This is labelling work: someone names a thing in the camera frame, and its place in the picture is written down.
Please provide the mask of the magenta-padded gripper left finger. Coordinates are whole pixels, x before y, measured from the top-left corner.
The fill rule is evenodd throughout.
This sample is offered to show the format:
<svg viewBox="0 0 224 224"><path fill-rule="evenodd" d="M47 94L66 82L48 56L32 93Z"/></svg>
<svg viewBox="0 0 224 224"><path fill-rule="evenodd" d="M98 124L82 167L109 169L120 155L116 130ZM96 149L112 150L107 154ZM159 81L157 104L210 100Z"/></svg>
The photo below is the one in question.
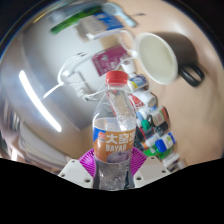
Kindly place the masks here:
<svg viewBox="0 0 224 224"><path fill-rule="evenodd" d="M95 174L94 150L90 149L79 159L71 159L59 173L59 177L83 188L92 188Z"/></svg>

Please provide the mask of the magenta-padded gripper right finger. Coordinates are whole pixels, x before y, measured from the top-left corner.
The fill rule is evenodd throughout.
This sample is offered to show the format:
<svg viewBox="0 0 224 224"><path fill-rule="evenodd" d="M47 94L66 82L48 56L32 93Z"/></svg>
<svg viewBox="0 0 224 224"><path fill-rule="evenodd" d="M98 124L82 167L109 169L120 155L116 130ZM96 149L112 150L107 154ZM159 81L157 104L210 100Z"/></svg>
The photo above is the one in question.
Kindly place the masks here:
<svg viewBox="0 0 224 224"><path fill-rule="evenodd" d="M141 188L170 174L157 157L146 156L137 148L133 148L130 172L135 188Z"/></svg>

